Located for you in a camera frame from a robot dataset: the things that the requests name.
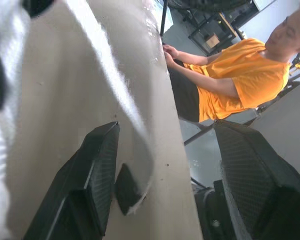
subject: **tire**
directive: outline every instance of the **tire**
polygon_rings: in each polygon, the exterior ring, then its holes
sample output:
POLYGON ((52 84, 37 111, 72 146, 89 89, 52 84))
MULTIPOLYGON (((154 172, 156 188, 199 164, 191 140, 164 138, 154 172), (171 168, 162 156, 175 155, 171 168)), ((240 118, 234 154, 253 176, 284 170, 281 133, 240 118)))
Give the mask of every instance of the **tire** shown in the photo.
POLYGON ((197 9, 203 12, 222 12, 233 10, 251 0, 167 0, 169 8, 176 10, 197 9))

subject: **man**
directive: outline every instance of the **man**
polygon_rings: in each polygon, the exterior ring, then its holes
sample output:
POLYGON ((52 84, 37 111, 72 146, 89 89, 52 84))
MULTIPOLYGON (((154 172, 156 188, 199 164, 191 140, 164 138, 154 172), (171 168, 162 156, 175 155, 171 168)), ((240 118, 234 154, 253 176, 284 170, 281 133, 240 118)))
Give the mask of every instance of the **man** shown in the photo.
POLYGON ((181 118, 224 119, 274 99, 286 86, 289 60, 300 53, 300 9, 264 44, 246 39, 209 57, 163 46, 181 118))

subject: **black pole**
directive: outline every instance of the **black pole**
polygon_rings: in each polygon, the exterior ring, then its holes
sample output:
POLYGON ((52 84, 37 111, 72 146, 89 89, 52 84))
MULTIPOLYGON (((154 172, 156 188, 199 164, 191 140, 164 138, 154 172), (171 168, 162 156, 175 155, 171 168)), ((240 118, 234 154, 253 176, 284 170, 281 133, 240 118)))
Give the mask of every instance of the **black pole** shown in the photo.
POLYGON ((206 186, 204 186, 203 184, 201 184, 200 182, 198 182, 197 180, 195 180, 193 177, 191 178, 191 181, 194 182, 195 184, 197 184, 198 186, 204 188, 204 189, 207 188, 206 186))
POLYGON ((161 30, 160 30, 161 38, 164 37, 164 33, 165 33, 167 10, 168 10, 168 0, 163 0, 163 13, 162 13, 161 30))
POLYGON ((296 79, 298 79, 298 78, 300 78, 300 73, 299 73, 298 75, 296 75, 296 76, 290 78, 290 79, 288 80, 288 82, 289 82, 289 83, 290 83, 290 82, 293 82, 294 80, 296 80, 296 79))

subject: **gray wall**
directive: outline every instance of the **gray wall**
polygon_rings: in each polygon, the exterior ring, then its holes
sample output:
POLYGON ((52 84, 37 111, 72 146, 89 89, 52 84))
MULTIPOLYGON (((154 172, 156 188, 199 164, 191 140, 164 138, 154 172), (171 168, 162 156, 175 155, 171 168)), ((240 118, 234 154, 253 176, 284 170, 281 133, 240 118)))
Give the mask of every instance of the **gray wall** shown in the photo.
POLYGON ((266 42, 275 27, 299 7, 299 0, 276 0, 243 25, 240 30, 244 31, 248 38, 256 38, 266 42))
POLYGON ((300 174, 300 86, 269 107, 252 127, 300 174))

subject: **metal frame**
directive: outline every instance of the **metal frame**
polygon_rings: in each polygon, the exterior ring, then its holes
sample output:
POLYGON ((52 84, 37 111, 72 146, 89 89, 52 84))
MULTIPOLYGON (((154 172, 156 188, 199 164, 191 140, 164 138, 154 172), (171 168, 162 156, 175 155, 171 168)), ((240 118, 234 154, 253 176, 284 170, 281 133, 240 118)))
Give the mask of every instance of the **metal frame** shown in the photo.
POLYGON ((223 14, 221 12, 215 13, 213 15, 211 15, 207 20, 202 21, 199 26, 196 28, 196 30, 194 30, 190 35, 189 35, 189 39, 192 40, 207 56, 211 56, 217 52, 219 52, 220 50, 222 50, 222 48, 227 45, 228 43, 230 43, 233 39, 235 39, 238 36, 237 32, 234 30, 234 28, 231 26, 231 24, 225 19, 225 17, 223 16, 223 14), (220 19, 220 21, 227 27, 228 29, 228 34, 226 34, 220 41, 221 44, 218 44, 217 47, 215 47, 211 52, 208 52, 196 39, 195 39, 195 35, 200 32, 200 30, 206 25, 208 24, 214 17, 217 17, 218 19, 220 19))
POLYGON ((164 33, 165 33, 167 10, 168 10, 168 0, 163 0, 163 12, 162 12, 161 29, 160 29, 161 39, 164 37, 164 33))

